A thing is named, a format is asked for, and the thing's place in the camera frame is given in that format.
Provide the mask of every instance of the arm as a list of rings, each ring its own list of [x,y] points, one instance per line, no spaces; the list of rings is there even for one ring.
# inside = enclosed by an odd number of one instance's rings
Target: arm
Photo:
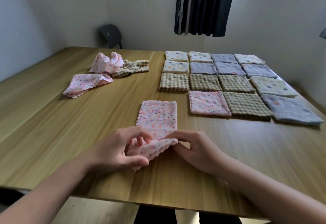
[[[326,206],[224,154],[203,131],[175,131],[174,150],[199,170],[234,185],[274,223],[326,223]]]
[[[126,144],[137,138],[149,142],[151,135],[140,127],[118,129],[93,147],[67,162],[30,193],[0,214],[0,223],[51,223],[71,192],[88,173],[110,173],[122,168],[147,166],[143,156],[125,156]]]

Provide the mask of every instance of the wood grain tabletop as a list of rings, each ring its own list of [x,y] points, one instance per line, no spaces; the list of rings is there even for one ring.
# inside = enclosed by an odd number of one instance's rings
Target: wood grain tabletop
[[[160,91],[164,52],[118,50],[149,60],[148,73],[114,79],[71,99],[74,74],[88,73],[99,52],[69,47],[0,83],[0,186],[33,189],[63,163],[117,128],[135,125],[144,100],[177,102],[178,129],[202,129],[229,156],[326,204],[326,129],[193,115],[186,92]],[[325,116],[305,102],[322,119]],[[168,149],[148,167],[89,176],[74,195],[176,209],[263,215],[219,178],[193,168]]]

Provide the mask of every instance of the gray cloth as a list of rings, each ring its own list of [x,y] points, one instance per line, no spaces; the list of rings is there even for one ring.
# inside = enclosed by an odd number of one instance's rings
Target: gray cloth
[[[314,126],[324,122],[297,99],[268,94],[261,95],[261,98],[277,121]]]
[[[198,63],[198,62],[190,62],[190,72],[192,74],[208,74],[208,75],[214,75],[218,73],[213,63]]]
[[[239,64],[215,62],[216,69],[222,75],[246,75]]]
[[[238,63],[232,54],[211,54],[213,62]]]
[[[257,64],[243,64],[243,70],[248,77],[251,76],[265,76],[270,78],[277,78],[274,72],[266,65],[257,65]]]

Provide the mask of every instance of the chair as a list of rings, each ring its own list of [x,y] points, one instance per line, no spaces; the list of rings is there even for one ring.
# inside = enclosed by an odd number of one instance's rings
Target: chair
[[[120,49],[122,49],[122,44],[121,44],[122,35],[120,33],[120,30],[117,28],[117,26],[113,24],[104,25],[100,28],[100,31],[107,39],[109,48],[114,48],[116,45],[119,44]]]

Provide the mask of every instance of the green checkered cloth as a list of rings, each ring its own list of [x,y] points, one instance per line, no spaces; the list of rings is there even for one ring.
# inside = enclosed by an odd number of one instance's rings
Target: green checkered cloth
[[[222,90],[218,83],[217,75],[190,74],[191,90],[219,91]]]
[[[273,116],[258,95],[233,92],[224,92],[223,95],[232,116],[263,120],[271,120]]]
[[[251,85],[246,76],[219,75],[223,91],[228,92],[255,92],[256,89]]]
[[[189,80],[186,74],[162,73],[160,90],[189,91]]]
[[[124,60],[124,65],[116,73],[113,73],[114,77],[123,77],[133,73],[149,72],[148,60],[137,60],[135,62]]]

